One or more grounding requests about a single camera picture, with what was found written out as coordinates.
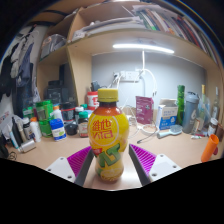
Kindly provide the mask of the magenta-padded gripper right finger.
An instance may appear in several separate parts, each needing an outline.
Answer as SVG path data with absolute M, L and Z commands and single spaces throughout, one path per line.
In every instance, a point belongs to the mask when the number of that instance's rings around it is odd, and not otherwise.
M 143 186 L 181 170 L 165 154 L 155 155 L 133 144 L 129 145 L 129 155 Z

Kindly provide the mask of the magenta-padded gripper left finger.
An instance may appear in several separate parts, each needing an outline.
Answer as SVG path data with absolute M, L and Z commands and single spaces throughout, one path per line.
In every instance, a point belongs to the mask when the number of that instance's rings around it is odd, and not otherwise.
M 47 168 L 47 171 L 78 186 L 82 186 L 93 157 L 92 149 L 88 146 L 68 158 L 59 157 Z

